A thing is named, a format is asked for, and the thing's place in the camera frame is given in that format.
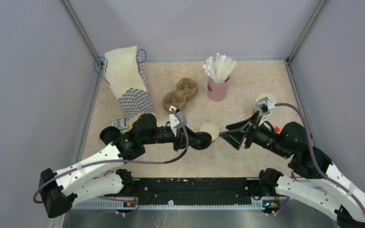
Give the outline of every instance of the table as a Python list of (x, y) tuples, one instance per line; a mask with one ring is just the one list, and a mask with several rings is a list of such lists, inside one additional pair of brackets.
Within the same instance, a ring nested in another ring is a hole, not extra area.
[[(216, 124), (220, 131), (225, 126), (252, 114), (255, 98), (262, 93), (273, 95), (277, 102), (296, 105), (293, 90), (283, 60), (238, 61), (231, 74), (227, 98), (221, 102), (208, 99), (207, 76), (202, 68), (205, 61), (148, 62), (144, 70), (151, 87), (151, 96), (157, 115), (158, 126), (169, 121), (168, 113), (162, 107), (163, 97), (175, 89), (182, 77), (190, 77), (199, 84), (198, 94), (183, 110), (187, 126), (199, 131), (203, 123)], [(105, 147), (99, 139), (100, 132), (110, 124), (110, 119), (122, 117), (121, 107), (110, 87), (101, 80), (92, 119), (87, 133), (82, 159)], [(269, 121), (279, 128), (291, 121), (301, 122), (297, 114), (286, 107), (278, 107)], [(146, 153), (137, 160), (167, 161), (179, 155), (171, 144), (146, 145)], [(253, 143), (245, 150), (232, 148), (222, 139), (217, 139), (208, 149), (196, 151), (190, 148), (179, 161), (165, 165), (126, 164), (123, 169), (139, 177), (258, 177), (259, 171), (274, 168), (290, 174), (285, 160)]]

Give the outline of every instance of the white wall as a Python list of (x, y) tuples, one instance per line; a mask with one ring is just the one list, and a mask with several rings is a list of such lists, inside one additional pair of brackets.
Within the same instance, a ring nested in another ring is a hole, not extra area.
[(44, 228), (40, 172), (71, 162), (96, 75), (59, 0), (0, 0), (0, 228)]
[(286, 58), (318, 0), (71, 0), (99, 54), (138, 45), (148, 60)]
[(365, 1), (330, 1), (293, 65), (318, 146), (365, 191)]

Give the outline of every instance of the pink container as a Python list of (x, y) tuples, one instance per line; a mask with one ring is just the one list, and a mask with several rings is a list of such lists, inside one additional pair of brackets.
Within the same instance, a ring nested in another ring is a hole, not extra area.
[(218, 84), (208, 77), (208, 98), (213, 101), (222, 101), (226, 98), (227, 88), (229, 87), (230, 76), (227, 80)]

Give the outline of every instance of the checkered paper bag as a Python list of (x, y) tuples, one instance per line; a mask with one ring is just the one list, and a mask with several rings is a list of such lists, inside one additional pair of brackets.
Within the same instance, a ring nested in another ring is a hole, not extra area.
[(140, 115), (155, 114), (149, 82), (137, 47), (115, 49), (106, 52), (105, 57), (108, 60), (106, 78), (131, 129)]

